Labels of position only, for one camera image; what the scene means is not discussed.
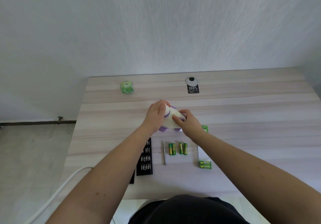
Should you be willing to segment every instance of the white cable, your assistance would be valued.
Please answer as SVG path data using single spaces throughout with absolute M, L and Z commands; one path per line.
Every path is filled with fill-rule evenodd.
M 34 213 L 33 216 L 31 216 L 28 221 L 26 221 L 24 224 L 31 224 L 33 223 L 40 215 L 42 212 L 44 212 L 48 206 L 54 201 L 55 198 L 57 198 L 58 194 L 60 194 L 60 192 L 62 191 L 62 189 L 69 183 L 69 181 L 76 176 L 77 173 L 79 173 L 80 171 L 82 171 L 83 169 L 93 169 L 93 167 L 90 166 L 84 166 L 80 169 L 78 169 L 77 171 L 75 171 L 73 174 L 71 174 L 71 176 L 59 187 L 59 189 L 57 189 L 57 191 L 51 196 L 51 198 L 36 212 Z

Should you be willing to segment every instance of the table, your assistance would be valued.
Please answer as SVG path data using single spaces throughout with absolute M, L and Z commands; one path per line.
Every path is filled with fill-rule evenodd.
M 198 94 L 187 92 L 188 76 L 198 79 Z M 133 81 L 133 94 L 121 93 L 125 80 Z M 211 134 L 321 191 L 321 101 L 296 68 L 89 78 L 61 181 L 82 166 L 96 165 L 159 99 L 190 109 Z M 135 176 L 124 199 L 239 194 L 215 164 L 211 170 L 198 168 L 197 146 L 184 133 L 157 132 L 151 140 L 154 174 Z M 162 140 L 186 142 L 188 156 L 167 155 L 165 166 Z M 59 199 L 87 172 L 79 173 Z

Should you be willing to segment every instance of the black label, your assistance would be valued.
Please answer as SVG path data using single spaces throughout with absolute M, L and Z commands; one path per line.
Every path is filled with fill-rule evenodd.
M 195 85 L 195 86 L 189 86 L 189 85 L 187 85 L 187 92 L 188 92 L 189 94 L 199 93 L 200 90 L 198 89 L 198 84 Z

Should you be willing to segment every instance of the forearm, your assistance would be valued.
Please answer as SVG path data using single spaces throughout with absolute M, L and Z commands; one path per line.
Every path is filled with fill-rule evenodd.
M 151 135 L 147 127 L 135 130 L 77 184 L 48 223 L 109 223 Z
M 271 223 L 320 221 L 321 194 L 293 175 L 206 132 L 192 140 Z

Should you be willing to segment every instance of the person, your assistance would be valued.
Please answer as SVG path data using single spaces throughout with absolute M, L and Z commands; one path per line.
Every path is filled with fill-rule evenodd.
M 110 223 L 146 141 L 163 123 L 165 104 L 151 104 L 142 125 L 104 157 L 66 196 L 47 223 Z M 321 194 L 282 169 L 205 132 L 187 110 L 173 120 L 270 223 L 321 223 Z M 177 195 L 151 202 L 129 223 L 247 223 L 219 198 Z

